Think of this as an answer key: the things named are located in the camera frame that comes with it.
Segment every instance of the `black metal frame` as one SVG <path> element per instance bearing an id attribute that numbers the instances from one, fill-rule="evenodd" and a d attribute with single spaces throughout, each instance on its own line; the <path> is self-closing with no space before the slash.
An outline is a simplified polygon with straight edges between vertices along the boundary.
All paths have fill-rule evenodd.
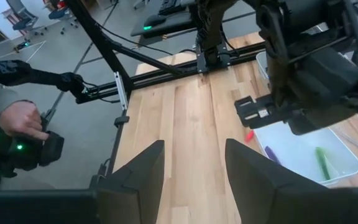
<path id="1" fill-rule="evenodd" d="M 167 65 L 154 58 L 150 58 L 135 50 L 122 46 L 120 43 L 109 38 L 102 31 L 100 25 L 91 17 L 82 3 L 77 0 L 66 0 L 65 2 L 78 19 L 78 22 L 83 26 L 85 32 L 89 35 L 96 48 L 100 51 L 111 70 L 118 72 L 121 75 L 128 98 L 133 90 L 199 74 L 200 71 L 197 69 L 197 60 L 181 63 L 179 65 Z M 235 51 L 229 51 L 227 53 L 228 55 L 237 56 L 237 53 L 239 53 L 241 56 L 231 56 L 231 61 L 227 66 L 255 60 L 257 53 L 264 48 L 265 45 L 262 42 L 242 47 Z M 159 70 L 136 75 L 131 78 L 125 71 L 125 68 L 120 63 L 114 51 L 157 67 Z M 88 89 L 83 97 L 76 99 L 76 102 L 79 104 L 86 103 L 117 94 L 118 90 L 116 82 L 111 82 Z"/>

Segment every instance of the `office chair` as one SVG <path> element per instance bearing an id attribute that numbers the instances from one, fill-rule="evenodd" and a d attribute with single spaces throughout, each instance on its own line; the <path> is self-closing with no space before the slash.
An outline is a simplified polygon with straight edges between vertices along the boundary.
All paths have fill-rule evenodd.
<path id="1" fill-rule="evenodd" d="M 12 13 L 18 18 L 19 22 L 13 25 L 13 30 L 24 31 L 26 35 L 24 40 L 30 42 L 30 35 L 44 35 L 41 29 L 47 30 L 45 26 L 34 27 L 38 20 L 38 17 L 31 14 L 23 5 L 21 0 L 6 0 L 9 7 L 12 9 Z"/>
<path id="2" fill-rule="evenodd" d="M 138 10 L 140 9 L 141 7 L 143 6 L 147 6 L 147 3 L 149 2 L 149 0 L 137 0 L 135 3 L 134 3 L 134 9 L 135 10 Z"/>
<path id="3" fill-rule="evenodd" d="M 57 19 L 69 23 L 72 27 L 78 28 L 77 18 L 73 15 L 70 9 L 65 6 L 63 8 L 58 8 L 58 3 L 60 0 L 44 0 L 45 7 L 49 9 L 49 19 Z M 63 26 L 60 34 L 63 35 L 66 30 L 66 25 Z"/>

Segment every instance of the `purple marker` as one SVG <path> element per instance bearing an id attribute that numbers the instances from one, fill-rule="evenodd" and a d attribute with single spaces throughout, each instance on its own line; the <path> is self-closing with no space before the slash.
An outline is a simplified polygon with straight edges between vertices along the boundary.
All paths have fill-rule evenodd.
<path id="1" fill-rule="evenodd" d="M 270 147 L 266 146 L 265 152 L 269 159 L 276 162 L 278 165 L 281 165 L 281 162 L 278 160 L 276 154 L 274 154 L 273 150 Z"/>

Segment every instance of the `white plastic bin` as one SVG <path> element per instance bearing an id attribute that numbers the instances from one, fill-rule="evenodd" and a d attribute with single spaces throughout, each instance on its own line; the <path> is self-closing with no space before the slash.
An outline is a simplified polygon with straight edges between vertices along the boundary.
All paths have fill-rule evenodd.
<path id="1" fill-rule="evenodd" d="M 329 128 L 296 136 L 287 124 L 278 122 L 254 132 L 266 156 L 268 146 L 282 166 L 319 184 L 333 184 L 358 173 L 358 158 Z M 329 180 L 324 178 L 316 147 L 324 149 Z"/>

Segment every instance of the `red object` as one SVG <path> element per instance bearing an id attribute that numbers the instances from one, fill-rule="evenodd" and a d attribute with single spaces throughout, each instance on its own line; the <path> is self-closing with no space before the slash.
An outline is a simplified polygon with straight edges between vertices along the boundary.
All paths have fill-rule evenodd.
<path id="1" fill-rule="evenodd" d="M 246 136 L 246 143 L 250 142 L 254 138 L 254 130 L 251 130 Z"/>
<path id="2" fill-rule="evenodd" d="M 66 7 L 66 3 L 63 2 L 63 1 L 60 1 L 58 4 L 57 4 L 58 8 L 61 9 L 61 8 L 64 8 Z"/>

